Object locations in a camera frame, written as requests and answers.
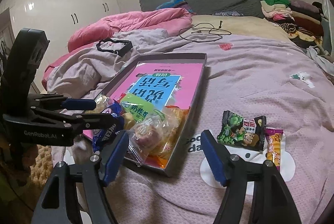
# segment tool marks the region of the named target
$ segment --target blue gripper pad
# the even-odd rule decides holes
[[[96,102],[90,99],[67,99],[61,106],[67,110],[94,110]]]
[[[122,130],[118,132],[112,144],[106,145],[102,149],[99,178],[104,187],[115,180],[128,146],[129,136],[126,131]]]
[[[224,164],[216,153],[217,142],[209,130],[201,133],[201,148],[209,163],[213,176],[217,182],[226,186],[226,177],[224,174]]]

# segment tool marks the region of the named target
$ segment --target blue snack package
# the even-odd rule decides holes
[[[116,122],[109,129],[95,129],[93,130],[93,151],[101,151],[103,146],[109,142],[113,142],[116,138],[116,133],[124,129],[124,118],[121,116],[122,107],[117,101],[101,113],[111,114]]]

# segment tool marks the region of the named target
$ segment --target green snack package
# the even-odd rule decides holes
[[[127,93],[120,102],[121,106],[125,109],[126,113],[131,113],[135,121],[142,121],[154,110],[154,105],[150,102],[143,100],[142,98]]]
[[[247,120],[231,111],[224,111],[217,140],[224,145],[244,147],[259,152],[263,150],[265,127],[265,116]]]

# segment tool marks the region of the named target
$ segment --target pink comforter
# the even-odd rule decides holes
[[[117,32],[126,32],[138,29],[153,30],[166,29],[170,37],[179,34],[180,29],[190,27],[191,14],[184,8],[165,8],[150,12],[133,11],[104,17],[81,28],[71,36],[67,48],[69,53],[50,64],[44,72],[42,85],[46,89],[47,79],[55,67],[58,67],[74,53],[89,48],[96,41],[110,38]]]

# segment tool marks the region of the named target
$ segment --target screw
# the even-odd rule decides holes
[[[230,158],[232,161],[238,161],[240,159],[239,155],[236,154],[231,154]]]
[[[272,166],[273,166],[273,162],[270,161],[270,160],[265,160],[264,164],[265,164],[267,167],[272,167]]]
[[[99,159],[100,159],[100,156],[98,156],[98,155],[96,155],[96,154],[92,155],[91,158],[90,158],[90,160],[91,160],[92,162],[96,162],[96,161],[98,161]]]
[[[64,164],[65,164],[64,161],[59,161],[59,162],[56,164],[56,167],[62,167]]]

